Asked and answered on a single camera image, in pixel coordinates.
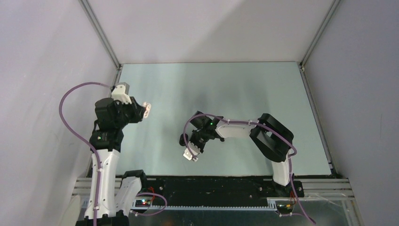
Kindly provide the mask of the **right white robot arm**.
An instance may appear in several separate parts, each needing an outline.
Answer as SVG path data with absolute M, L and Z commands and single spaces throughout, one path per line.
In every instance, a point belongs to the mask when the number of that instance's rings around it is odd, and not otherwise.
M 272 185 L 280 197 L 298 197 L 294 185 L 292 157 L 297 154 L 293 133 L 268 113 L 255 120 L 231 120 L 197 111 L 184 125 L 179 145 L 184 146 L 184 158 L 197 161 L 210 140 L 249 138 L 272 164 Z

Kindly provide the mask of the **white earbud charging case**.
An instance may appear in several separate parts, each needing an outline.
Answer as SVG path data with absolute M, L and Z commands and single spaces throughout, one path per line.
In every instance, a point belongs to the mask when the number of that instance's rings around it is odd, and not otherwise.
M 145 112 L 143 114 L 143 118 L 146 119 L 149 116 L 149 113 L 150 113 L 152 105 L 150 103 L 143 102 L 143 107 L 145 108 Z

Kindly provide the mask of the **black earbud charging case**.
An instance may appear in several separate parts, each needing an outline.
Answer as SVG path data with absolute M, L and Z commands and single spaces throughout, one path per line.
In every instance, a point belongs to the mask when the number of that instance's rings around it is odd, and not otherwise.
M 180 146 L 185 146 L 185 141 L 184 141 L 184 139 L 187 139 L 187 134 L 186 134 L 186 133 L 182 133 L 182 134 L 180 135 L 180 138 L 179 138 L 179 145 L 180 145 Z

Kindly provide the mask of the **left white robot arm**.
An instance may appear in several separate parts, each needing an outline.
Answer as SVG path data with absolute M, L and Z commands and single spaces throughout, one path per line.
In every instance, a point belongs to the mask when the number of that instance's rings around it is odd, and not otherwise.
M 123 128 L 148 117 L 151 104 L 103 98 L 95 103 L 95 127 L 89 140 L 92 151 L 92 182 L 84 219 L 78 226 L 127 226 L 136 196 L 149 190 L 143 170 L 127 171 L 115 192 L 116 169 L 124 138 Z

